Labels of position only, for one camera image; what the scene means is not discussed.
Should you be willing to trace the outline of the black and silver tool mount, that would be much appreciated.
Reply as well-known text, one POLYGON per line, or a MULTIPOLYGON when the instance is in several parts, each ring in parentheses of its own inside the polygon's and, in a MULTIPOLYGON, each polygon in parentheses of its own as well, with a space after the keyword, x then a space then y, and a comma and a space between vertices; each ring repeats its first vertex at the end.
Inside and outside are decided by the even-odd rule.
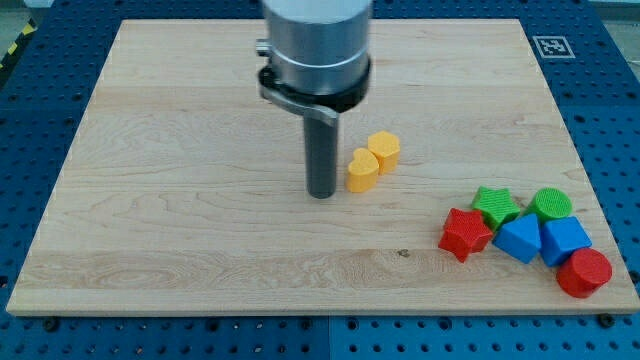
POLYGON ((334 94, 316 95, 285 85, 276 77, 272 66, 266 65, 257 73, 259 94, 289 113, 336 127, 340 114, 356 107, 367 95, 371 68, 371 57, 367 56, 364 74, 354 85, 334 94))

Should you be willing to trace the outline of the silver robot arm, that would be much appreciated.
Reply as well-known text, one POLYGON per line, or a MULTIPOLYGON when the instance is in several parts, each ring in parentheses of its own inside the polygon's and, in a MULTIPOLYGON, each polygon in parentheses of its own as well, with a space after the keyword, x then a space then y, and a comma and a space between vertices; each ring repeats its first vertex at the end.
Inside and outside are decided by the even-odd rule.
POLYGON ((263 0, 260 96, 303 118, 307 192, 336 190, 339 117, 366 96, 370 0, 263 0))

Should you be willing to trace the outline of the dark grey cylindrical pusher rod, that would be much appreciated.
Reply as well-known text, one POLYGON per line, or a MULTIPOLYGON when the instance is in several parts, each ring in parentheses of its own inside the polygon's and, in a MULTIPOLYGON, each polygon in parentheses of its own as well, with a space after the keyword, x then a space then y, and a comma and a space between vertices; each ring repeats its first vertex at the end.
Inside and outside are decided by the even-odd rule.
POLYGON ((321 120, 304 118, 307 192, 326 199, 336 191, 338 128, 321 120))

